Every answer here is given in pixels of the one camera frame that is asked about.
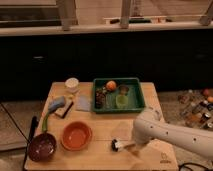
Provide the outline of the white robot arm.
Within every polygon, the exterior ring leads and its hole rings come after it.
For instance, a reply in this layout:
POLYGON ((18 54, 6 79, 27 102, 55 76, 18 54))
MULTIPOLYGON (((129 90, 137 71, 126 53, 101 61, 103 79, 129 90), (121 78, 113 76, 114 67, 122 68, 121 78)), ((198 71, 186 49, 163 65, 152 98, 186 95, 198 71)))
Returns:
POLYGON ((157 110, 145 108, 133 121, 135 143, 159 139, 213 160, 213 132, 168 124, 161 118, 157 110))

